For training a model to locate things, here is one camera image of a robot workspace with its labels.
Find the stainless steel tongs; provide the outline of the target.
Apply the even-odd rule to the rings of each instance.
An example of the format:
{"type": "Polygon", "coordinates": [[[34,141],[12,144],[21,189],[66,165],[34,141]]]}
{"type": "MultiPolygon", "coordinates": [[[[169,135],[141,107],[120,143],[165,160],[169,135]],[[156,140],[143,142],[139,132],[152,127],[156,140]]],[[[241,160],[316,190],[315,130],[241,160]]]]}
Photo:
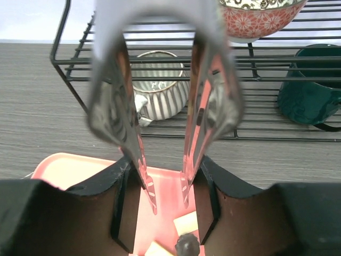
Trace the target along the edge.
{"type": "Polygon", "coordinates": [[[244,105],[217,1],[97,1],[87,122],[133,161],[153,210],[123,28],[138,18],[174,17],[195,27],[181,186],[184,202],[209,145],[240,123],[244,105]]]}

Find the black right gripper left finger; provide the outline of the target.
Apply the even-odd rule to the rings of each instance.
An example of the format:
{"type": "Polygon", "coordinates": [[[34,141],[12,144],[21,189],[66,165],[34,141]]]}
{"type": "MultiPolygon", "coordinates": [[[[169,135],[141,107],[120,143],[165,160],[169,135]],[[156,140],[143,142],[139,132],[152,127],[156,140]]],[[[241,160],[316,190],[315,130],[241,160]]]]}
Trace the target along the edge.
{"type": "Polygon", "coordinates": [[[128,255],[140,192],[126,157],[67,190],[2,180],[1,255],[128,255]]]}

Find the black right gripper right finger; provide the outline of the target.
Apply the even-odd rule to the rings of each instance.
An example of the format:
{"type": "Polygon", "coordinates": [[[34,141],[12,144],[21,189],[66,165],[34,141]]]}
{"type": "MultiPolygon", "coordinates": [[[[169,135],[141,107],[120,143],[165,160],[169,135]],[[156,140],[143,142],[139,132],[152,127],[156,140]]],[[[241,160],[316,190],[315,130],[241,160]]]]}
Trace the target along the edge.
{"type": "Polygon", "coordinates": [[[193,183],[206,255],[340,255],[340,184],[260,189],[204,157],[193,183]]]}

